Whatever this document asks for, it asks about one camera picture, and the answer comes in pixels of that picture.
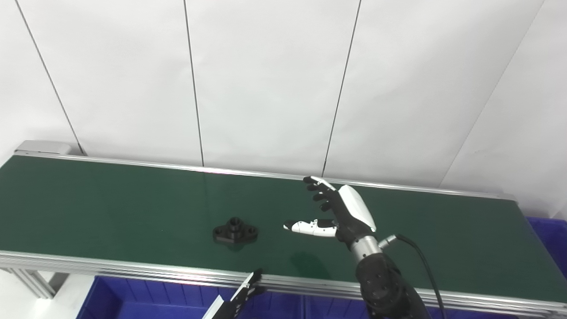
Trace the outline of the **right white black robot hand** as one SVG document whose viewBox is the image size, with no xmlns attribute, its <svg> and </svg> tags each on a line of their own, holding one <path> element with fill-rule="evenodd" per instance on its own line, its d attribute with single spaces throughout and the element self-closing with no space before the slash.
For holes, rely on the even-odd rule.
<svg viewBox="0 0 567 319">
<path fill-rule="evenodd" d="M 315 219 L 310 222 L 286 220 L 284 230 L 316 237 L 334 237 L 350 248 L 368 236 L 374 236 L 376 224 L 360 194 L 348 184 L 335 188 L 317 176 L 305 176 L 307 190 L 315 192 L 313 200 L 322 201 L 320 209 L 330 211 L 333 219 Z"/>
</svg>

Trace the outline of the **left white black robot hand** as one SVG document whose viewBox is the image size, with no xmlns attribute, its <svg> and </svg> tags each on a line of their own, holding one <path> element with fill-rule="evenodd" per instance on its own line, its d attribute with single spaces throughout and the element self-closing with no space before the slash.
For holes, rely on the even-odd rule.
<svg viewBox="0 0 567 319">
<path fill-rule="evenodd" d="M 203 319 L 237 319 L 249 299 L 265 292 L 265 288 L 258 286 L 262 275 L 262 268 L 249 273 L 229 300 L 218 295 Z"/>
</svg>

